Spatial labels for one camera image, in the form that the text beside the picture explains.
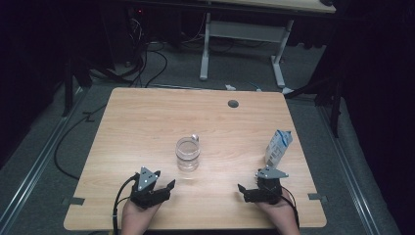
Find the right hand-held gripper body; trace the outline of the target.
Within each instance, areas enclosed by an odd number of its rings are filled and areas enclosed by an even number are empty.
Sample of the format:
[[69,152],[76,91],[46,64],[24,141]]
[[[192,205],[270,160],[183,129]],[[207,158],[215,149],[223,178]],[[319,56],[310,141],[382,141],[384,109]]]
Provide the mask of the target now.
[[288,177],[286,172],[266,166],[256,175],[256,189],[247,189],[244,195],[246,203],[277,204],[282,198],[281,178]]

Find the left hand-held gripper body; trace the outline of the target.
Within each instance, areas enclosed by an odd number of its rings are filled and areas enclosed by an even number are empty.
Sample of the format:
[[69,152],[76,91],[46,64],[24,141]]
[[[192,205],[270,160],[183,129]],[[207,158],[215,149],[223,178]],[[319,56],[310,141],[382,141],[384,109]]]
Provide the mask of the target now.
[[142,166],[134,179],[130,201],[144,210],[167,201],[170,198],[170,191],[164,189],[165,187],[156,190],[157,180],[152,171]]

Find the blue white pouch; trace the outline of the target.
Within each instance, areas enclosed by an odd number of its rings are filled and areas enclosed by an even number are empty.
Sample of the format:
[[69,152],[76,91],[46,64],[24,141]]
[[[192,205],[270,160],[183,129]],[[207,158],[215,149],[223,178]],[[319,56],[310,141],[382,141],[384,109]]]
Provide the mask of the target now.
[[290,131],[277,129],[265,150],[265,163],[276,167],[293,141]]

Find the clear glass jar with lid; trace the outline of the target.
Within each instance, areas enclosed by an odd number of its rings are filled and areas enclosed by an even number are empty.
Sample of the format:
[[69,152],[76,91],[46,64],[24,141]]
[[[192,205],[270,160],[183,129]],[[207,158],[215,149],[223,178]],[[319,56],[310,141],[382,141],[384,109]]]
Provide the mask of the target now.
[[175,154],[177,166],[182,171],[194,171],[199,166],[200,142],[197,134],[179,139]]

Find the person's right hand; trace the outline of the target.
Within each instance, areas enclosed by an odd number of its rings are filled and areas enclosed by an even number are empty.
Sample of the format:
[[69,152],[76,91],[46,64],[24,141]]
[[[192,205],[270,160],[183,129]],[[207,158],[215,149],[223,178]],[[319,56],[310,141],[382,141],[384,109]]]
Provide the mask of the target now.
[[267,214],[279,235],[300,235],[295,212],[291,207],[290,193],[282,189],[282,196],[286,198],[286,201],[281,200],[276,205],[268,203],[256,203],[256,205]]

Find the person's left hand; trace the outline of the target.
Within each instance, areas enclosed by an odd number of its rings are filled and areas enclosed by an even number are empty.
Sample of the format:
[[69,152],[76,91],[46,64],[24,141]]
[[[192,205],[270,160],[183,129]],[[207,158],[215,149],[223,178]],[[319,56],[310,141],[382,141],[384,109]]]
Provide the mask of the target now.
[[121,235],[144,235],[161,204],[142,209],[128,200],[123,206]]

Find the black metal stand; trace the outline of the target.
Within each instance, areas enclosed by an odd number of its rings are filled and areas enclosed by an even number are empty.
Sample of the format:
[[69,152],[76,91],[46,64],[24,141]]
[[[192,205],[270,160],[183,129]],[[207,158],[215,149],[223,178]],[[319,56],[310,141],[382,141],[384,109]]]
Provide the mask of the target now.
[[73,108],[74,92],[73,82],[76,81],[81,88],[90,88],[92,79],[89,76],[89,69],[79,60],[69,58],[65,63],[65,108],[63,116],[67,117]]
[[292,99],[300,94],[306,94],[315,91],[314,104],[317,107],[327,106],[331,107],[329,114],[329,127],[332,134],[338,138],[338,122],[341,114],[341,100],[344,80],[342,78],[328,77],[318,81],[311,81],[309,84],[285,94],[286,99]]

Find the white-framed desk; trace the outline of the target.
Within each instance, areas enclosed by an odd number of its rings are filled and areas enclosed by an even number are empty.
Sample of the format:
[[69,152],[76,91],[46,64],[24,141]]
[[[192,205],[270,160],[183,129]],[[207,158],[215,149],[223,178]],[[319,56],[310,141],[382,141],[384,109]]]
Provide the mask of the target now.
[[[323,0],[207,0],[207,5],[224,4],[225,6],[248,7],[250,10],[281,10],[288,14],[316,14],[317,16],[336,13],[331,2]],[[205,14],[204,51],[201,61],[200,80],[208,79],[209,42],[212,37],[242,39],[250,41],[270,42],[278,45],[277,51],[270,57],[277,86],[283,94],[293,93],[294,90],[286,86],[280,67],[284,49],[288,42],[293,24],[293,17],[289,17],[284,26],[260,25],[258,23],[238,23],[235,21],[213,20],[210,12]]]

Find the dark device with red light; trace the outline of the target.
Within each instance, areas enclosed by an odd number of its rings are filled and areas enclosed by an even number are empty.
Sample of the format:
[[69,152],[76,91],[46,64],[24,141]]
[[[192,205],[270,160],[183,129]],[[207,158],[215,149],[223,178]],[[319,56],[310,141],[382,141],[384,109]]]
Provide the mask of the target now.
[[144,10],[142,8],[131,7],[128,9],[128,17],[141,23],[145,17]]

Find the metal floor rail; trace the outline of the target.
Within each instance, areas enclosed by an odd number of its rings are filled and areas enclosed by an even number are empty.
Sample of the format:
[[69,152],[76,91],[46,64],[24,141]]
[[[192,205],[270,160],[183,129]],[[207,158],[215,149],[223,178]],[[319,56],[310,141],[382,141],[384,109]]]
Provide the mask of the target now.
[[52,158],[59,138],[88,92],[88,88],[76,88],[73,104],[66,111],[64,91],[57,93],[53,104],[31,126],[17,150],[0,169],[0,235],[7,235],[25,201]]
[[350,164],[346,157],[346,152],[340,142],[340,139],[335,136],[330,125],[330,117],[324,107],[317,107],[317,111],[324,122],[325,129],[327,130],[330,139],[334,145],[337,153],[337,158],[340,163],[341,173],[345,179],[347,190],[351,196],[354,207],[360,217],[362,225],[367,235],[380,235],[380,230],[374,217],[368,207],[367,200],[361,191],[357,179],[350,167]]

